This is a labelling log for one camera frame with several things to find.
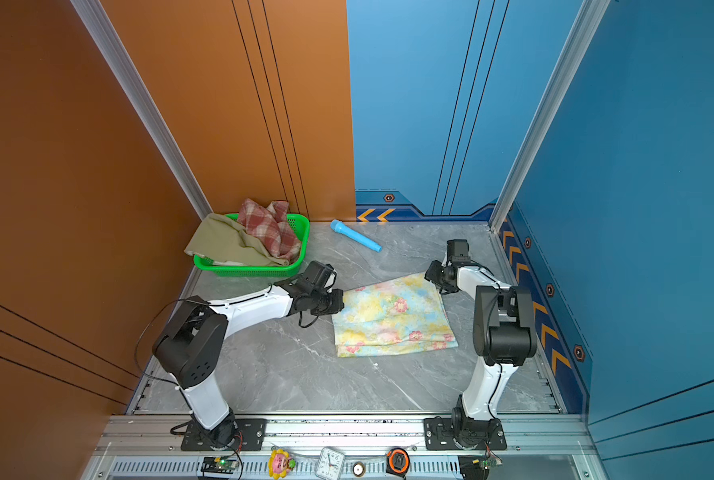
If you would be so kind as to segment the floral pastel skirt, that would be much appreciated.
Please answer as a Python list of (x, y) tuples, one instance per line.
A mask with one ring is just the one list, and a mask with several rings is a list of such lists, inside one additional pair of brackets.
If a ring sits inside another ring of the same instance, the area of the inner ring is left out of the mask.
[(422, 273), (344, 293), (332, 316), (340, 358), (397, 356), (456, 348), (442, 295)]

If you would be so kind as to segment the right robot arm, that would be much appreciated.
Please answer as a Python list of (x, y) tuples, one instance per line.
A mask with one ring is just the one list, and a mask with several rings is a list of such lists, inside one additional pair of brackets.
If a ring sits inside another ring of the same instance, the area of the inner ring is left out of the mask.
[(473, 345), (478, 356), (451, 415), (424, 420), (426, 448), (504, 451), (499, 402), (512, 375), (538, 350), (531, 292), (497, 280), (471, 258), (464, 239), (447, 242), (445, 260), (433, 261), (425, 279), (442, 293), (464, 292), (474, 300)]

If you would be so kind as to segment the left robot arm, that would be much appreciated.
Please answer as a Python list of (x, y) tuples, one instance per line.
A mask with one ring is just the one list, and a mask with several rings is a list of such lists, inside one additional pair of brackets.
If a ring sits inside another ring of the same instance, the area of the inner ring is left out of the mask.
[(256, 440), (251, 439), (236, 420), (216, 380), (224, 341), (269, 320), (304, 313), (319, 319), (341, 312), (344, 291), (335, 286), (336, 279), (332, 265), (313, 261), (303, 273), (258, 292), (224, 300), (192, 296), (178, 302), (152, 352), (174, 379), (190, 410), (184, 450), (239, 450), (243, 439), (250, 441), (249, 450), (260, 448), (265, 422), (251, 424), (259, 432)]

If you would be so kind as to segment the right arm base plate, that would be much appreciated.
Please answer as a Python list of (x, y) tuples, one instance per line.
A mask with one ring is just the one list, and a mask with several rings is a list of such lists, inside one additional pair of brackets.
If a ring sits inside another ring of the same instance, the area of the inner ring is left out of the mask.
[(452, 418), (436, 416), (425, 418), (423, 427), (426, 448), (430, 451), (505, 451), (508, 448), (506, 434), (498, 418), (453, 421)]

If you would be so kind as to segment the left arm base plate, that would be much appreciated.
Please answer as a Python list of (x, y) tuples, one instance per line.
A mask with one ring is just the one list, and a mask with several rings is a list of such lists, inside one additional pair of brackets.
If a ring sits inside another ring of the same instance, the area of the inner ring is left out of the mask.
[(267, 420), (264, 418), (228, 418), (216, 428), (208, 430), (196, 419), (187, 427), (181, 444), (182, 451), (255, 452), (262, 449)]

